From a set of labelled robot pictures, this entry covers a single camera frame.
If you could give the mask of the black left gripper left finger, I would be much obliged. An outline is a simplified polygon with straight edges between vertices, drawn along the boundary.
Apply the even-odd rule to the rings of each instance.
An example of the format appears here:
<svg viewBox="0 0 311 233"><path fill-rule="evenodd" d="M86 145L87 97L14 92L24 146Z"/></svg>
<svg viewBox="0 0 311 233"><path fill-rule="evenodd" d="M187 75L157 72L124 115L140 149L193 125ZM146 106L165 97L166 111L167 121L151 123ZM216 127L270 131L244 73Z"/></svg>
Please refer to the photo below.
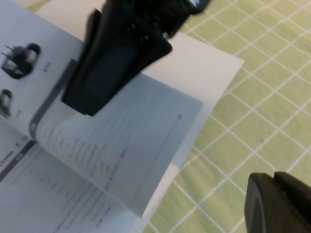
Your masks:
<svg viewBox="0 0 311 233"><path fill-rule="evenodd" d="M288 227L290 209L276 182L269 175L250 174L244 216L249 233L281 233Z"/></svg>

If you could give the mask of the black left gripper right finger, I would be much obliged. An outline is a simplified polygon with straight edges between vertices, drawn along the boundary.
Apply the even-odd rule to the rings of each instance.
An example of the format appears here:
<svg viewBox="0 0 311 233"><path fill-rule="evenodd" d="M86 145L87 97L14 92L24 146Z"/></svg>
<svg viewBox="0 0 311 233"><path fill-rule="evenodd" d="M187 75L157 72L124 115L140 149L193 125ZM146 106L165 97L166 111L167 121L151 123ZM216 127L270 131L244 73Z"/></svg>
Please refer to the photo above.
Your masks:
<svg viewBox="0 0 311 233"><path fill-rule="evenodd" d="M295 176L278 171L274 173L273 180L276 182L282 195L287 201L293 218L304 226L308 233L311 232L311 187Z"/></svg>

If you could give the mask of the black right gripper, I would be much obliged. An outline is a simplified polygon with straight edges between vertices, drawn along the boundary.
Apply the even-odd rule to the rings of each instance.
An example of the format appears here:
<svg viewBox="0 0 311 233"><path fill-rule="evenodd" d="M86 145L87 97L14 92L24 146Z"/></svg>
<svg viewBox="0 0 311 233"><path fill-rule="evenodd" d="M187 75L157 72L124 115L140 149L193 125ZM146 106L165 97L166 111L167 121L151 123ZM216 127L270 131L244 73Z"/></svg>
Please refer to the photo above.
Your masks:
<svg viewBox="0 0 311 233"><path fill-rule="evenodd" d="M85 44L62 102L97 114L135 76L172 51L168 39L209 0L107 0L86 21Z"/></svg>

